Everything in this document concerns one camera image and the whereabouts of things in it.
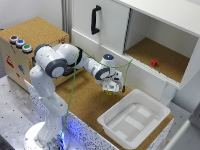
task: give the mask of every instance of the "white plastic bin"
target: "white plastic bin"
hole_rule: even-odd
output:
[[[101,115],[98,122],[122,147],[136,149],[169,113],[169,108],[136,89]]]

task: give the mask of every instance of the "door handle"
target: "door handle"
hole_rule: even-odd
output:
[[[91,31],[92,35],[98,33],[100,30],[96,28],[96,12],[101,10],[101,7],[96,5],[96,8],[92,10],[92,23],[91,23]]]

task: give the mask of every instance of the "brown box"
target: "brown box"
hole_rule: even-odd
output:
[[[10,36],[12,35],[25,40],[26,44],[32,46],[33,52],[25,54],[22,49],[17,49],[15,45],[11,45]],[[29,71],[34,66],[35,48],[43,43],[53,47],[61,42],[69,43],[69,35],[39,17],[0,31],[0,50],[7,75],[28,91],[24,79],[31,82]],[[53,79],[53,81],[57,86],[68,78],[59,77]]]

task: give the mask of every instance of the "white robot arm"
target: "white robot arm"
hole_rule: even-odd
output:
[[[76,69],[84,67],[96,79],[96,83],[102,85],[104,91],[120,92],[124,84],[122,73],[107,67],[115,66],[112,55],[104,55],[100,64],[88,58],[82,49],[70,44],[62,44],[57,51],[47,44],[39,45],[35,49],[36,66],[31,69],[30,77],[41,102],[48,109],[45,124],[35,137],[36,144],[41,149],[49,149],[48,143],[62,131],[62,116],[66,115],[68,108],[65,101],[55,93],[51,78],[64,75],[67,67],[73,68],[78,51]]]

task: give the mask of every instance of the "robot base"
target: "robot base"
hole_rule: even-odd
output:
[[[42,126],[44,125],[44,122],[40,122],[34,126],[32,126],[25,135],[24,138],[24,149],[25,150],[55,150],[55,146],[49,148],[41,148],[39,147],[36,143],[35,143],[35,137],[37,136],[38,132],[40,131],[40,129],[42,128]],[[64,139],[64,143],[65,143],[65,149],[67,149],[67,147],[69,146],[69,142],[70,142],[70,138],[69,138],[69,133],[67,131],[65,131],[65,139]]]

